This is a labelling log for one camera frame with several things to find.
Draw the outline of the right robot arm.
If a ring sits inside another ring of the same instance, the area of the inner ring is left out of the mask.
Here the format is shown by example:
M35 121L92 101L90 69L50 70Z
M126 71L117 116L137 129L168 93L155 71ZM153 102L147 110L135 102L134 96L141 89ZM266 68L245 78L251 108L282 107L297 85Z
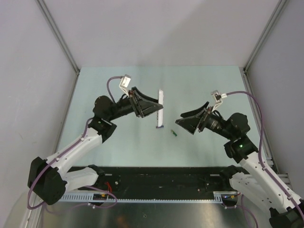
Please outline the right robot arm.
M241 192L266 213L273 228L304 226L304 200L272 170L248 138L246 115L234 113L225 120L205 103L180 116L175 123L187 132L208 129L228 140L224 145L226 155L241 167L230 165L221 172L219 185L223 190Z

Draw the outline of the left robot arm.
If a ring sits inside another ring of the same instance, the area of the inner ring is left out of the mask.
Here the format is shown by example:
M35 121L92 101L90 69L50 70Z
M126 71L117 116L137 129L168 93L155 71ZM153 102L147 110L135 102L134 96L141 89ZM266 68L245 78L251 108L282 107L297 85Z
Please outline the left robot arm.
M89 165L78 171L70 171L72 166L93 148L108 140L117 126L112 121L134 113L145 118L163 109L163 101L141 93L136 87L124 93L118 102L103 95L95 100L94 116L86 121L83 133L66 148L42 159L36 157L30 165L28 176L28 197L35 193L42 199L37 209L47 204L57 203L62 196L82 187L101 189L105 184L104 172L96 165Z

